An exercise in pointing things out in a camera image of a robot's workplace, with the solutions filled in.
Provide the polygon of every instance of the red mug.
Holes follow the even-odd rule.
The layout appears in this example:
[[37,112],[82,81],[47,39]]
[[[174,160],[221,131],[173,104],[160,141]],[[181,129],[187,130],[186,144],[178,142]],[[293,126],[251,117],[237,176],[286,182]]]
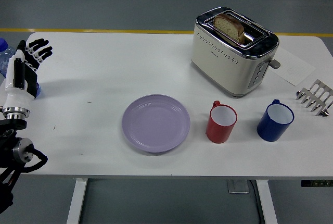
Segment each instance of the red mug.
[[207,137],[214,143],[224,143],[228,140],[236,121],[237,113],[233,108],[215,101],[209,113]]

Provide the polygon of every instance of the plastic bottle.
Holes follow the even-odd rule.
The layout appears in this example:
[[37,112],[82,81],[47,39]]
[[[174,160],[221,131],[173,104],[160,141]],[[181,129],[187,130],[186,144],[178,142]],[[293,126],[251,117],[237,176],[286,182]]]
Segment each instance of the plastic bottle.
[[15,54],[15,49],[8,46],[5,39],[0,38],[0,73],[6,77],[8,61]]

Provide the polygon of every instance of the robotic hand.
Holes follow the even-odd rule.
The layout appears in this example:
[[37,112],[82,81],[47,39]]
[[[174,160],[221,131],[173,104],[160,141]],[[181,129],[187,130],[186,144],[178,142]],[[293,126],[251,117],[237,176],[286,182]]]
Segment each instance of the robotic hand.
[[[0,120],[0,167],[6,170],[0,175],[0,214],[12,205],[11,193],[21,173],[35,171],[47,162],[47,157],[36,150],[28,138],[16,137],[16,131],[27,127],[30,103],[37,95],[39,65],[50,55],[52,47],[45,47],[48,40],[38,39],[28,45],[21,41],[7,68],[5,91],[7,100],[2,107],[5,117]],[[26,163],[36,155],[40,161],[28,168]],[[12,173],[7,183],[4,180]]]

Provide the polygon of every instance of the blue mug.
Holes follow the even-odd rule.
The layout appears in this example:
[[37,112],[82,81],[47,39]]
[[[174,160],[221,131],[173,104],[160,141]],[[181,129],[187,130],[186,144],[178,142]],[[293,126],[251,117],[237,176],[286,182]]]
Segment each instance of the blue mug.
[[292,110],[285,104],[275,99],[268,105],[258,126],[258,135],[269,142],[275,142],[293,122],[295,116]]

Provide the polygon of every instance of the paper sheet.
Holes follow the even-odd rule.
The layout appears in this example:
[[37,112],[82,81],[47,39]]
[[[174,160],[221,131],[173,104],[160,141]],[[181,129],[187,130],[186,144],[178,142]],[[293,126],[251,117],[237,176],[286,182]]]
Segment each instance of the paper sheet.
[[270,67],[270,70],[294,86],[300,84],[316,69],[281,47],[277,49],[274,59],[281,63],[281,67],[278,69]]

